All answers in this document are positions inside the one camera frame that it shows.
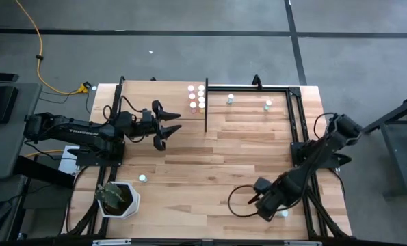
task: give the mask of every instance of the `gray floor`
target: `gray floor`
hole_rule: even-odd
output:
[[[283,0],[24,0],[41,28],[199,31],[288,31]],[[407,32],[407,0],[291,0],[298,31]],[[0,27],[31,28],[13,1],[0,0]],[[300,38],[306,80],[318,85],[325,111],[346,113],[363,126],[407,98],[407,39]],[[0,34],[0,72],[39,83],[35,35]],[[80,83],[157,77],[247,84],[299,85],[290,38],[209,36],[44,36],[42,75],[61,90]],[[49,111],[87,120],[83,96]],[[42,149],[61,148],[47,141]],[[24,148],[23,153],[31,152]],[[354,236],[407,243],[407,199],[384,201],[397,186],[382,136],[346,148],[341,172]]]

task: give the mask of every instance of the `wooden table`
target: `wooden table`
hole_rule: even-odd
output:
[[[183,116],[164,125],[182,124],[183,127],[167,140],[165,152],[154,149],[152,137],[141,143],[126,140],[124,163],[118,169],[116,180],[131,182],[140,193],[140,211],[125,220],[109,220],[107,237],[308,238],[301,202],[289,211],[287,218],[275,217],[269,223],[258,216],[235,217],[226,205],[229,193],[236,186],[252,185],[258,177],[273,181],[292,167],[285,95],[236,92],[234,103],[227,105],[228,92],[209,92],[208,131],[205,133],[204,115],[189,111],[187,86],[190,84],[198,86],[203,82],[124,82],[122,94],[137,109],[150,107],[152,100],[159,99],[166,111]],[[99,85],[92,121],[104,122],[101,112],[104,105],[111,105],[115,86]],[[301,91],[313,138],[314,119],[323,113],[319,90],[315,86],[304,86]],[[263,111],[266,100],[273,100],[268,112]],[[295,100],[293,108],[297,109]],[[123,110],[130,111],[130,108],[123,105]],[[322,118],[317,132],[321,134],[325,127]],[[92,203],[98,172],[98,168],[90,167],[79,179],[70,209],[72,228]],[[147,183],[138,181],[140,174],[147,175]],[[350,234],[339,180],[328,170],[318,171],[317,177],[324,207],[341,229]],[[256,211],[253,205],[246,205],[253,195],[252,189],[238,190],[232,198],[233,210],[239,214]],[[318,232],[314,208],[312,214]]]

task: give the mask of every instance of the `potted plant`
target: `potted plant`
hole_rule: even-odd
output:
[[[140,208],[140,194],[126,182],[108,182],[100,184],[95,191],[103,217],[127,218]]]

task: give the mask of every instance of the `yellow cable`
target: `yellow cable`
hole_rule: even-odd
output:
[[[39,50],[39,55],[42,56],[42,36],[39,33],[39,29],[36,26],[34,20],[31,18],[31,16],[28,14],[27,10],[25,10],[25,8],[21,5],[21,3],[18,0],[15,0],[15,2],[19,5],[19,7],[22,9],[22,11],[24,12],[24,14],[28,17],[28,19],[30,20],[30,22],[33,24],[34,29],[36,30],[36,33],[38,34],[39,37],[39,43],[40,43],[40,50]],[[45,82],[45,80],[42,78],[42,76],[40,76],[40,59],[38,59],[38,69],[36,70],[36,72],[38,73],[38,77],[39,79],[42,81],[42,83],[44,83],[48,88],[52,89],[53,91],[63,94],[63,95],[74,95],[74,94],[78,94],[80,93],[79,90],[77,90],[76,92],[61,92],[58,89],[52,87],[51,85],[49,85],[47,82]]]
[[[56,152],[63,152],[64,150],[46,150],[46,151],[42,151],[43,153],[56,153]],[[35,156],[37,154],[41,154],[40,152],[35,152],[35,153],[31,153],[31,154],[26,154],[24,157],[25,158],[29,158],[31,156]]]

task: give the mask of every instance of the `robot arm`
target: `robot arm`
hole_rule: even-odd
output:
[[[156,149],[162,151],[166,147],[164,140],[181,125],[164,128],[161,121],[173,120],[181,115],[165,112],[157,100],[153,101],[152,110],[154,116],[152,111],[143,109],[142,118],[139,120],[128,111],[120,112],[114,119],[104,124],[74,120],[50,113],[28,115],[25,119],[27,125],[24,136],[27,142],[35,144],[48,139],[66,141],[83,146],[103,159],[114,159],[122,155],[124,135],[130,140],[155,135],[153,144]]]
[[[258,215],[270,221],[281,205],[293,206],[305,194],[311,175],[336,151],[354,145],[361,133],[361,126],[349,117],[335,114],[325,135],[317,141],[308,141],[300,149],[300,155],[303,156],[300,165],[281,174],[273,183],[264,178],[255,182],[254,190],[257,195],[250,203],[256,201]]]

